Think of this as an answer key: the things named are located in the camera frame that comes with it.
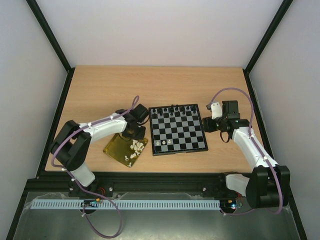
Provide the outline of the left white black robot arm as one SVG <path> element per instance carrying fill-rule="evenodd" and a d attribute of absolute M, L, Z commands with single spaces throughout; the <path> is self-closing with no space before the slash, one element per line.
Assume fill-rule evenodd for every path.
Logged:
<path fill-rule="evenodd" d="M 148 115 L 148 109 L 139 104 L 135 108 L 119 109 L 94 122 L 76 123 L 69 120 L 53 140 L 50 153 L 74 179 L 83 187 L 88 187 L 95 180 L 95 175 L 85 163 L 90 144 L 113 134 L 142 140 L 146 132 L 143 121 Z"/>

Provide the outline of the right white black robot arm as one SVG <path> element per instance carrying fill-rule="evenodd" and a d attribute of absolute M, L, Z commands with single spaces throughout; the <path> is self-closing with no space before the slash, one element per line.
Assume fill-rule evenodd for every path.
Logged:
<path fill-rule="evenodd" d="M 218 191 L 229 196 L 234 191 L 246 197 L 252 209 L 285 207 L 288 205 L 291 173 L 279 165 L 257 139 L 252 124 L 242 119 L 236 100 L 212 102 L 207 105 L 211 116 L 202 119 L 204 131 L 228 134 L 245 156 L 252 172 L 249 177 L 228 172 L 218 183 Z"/>

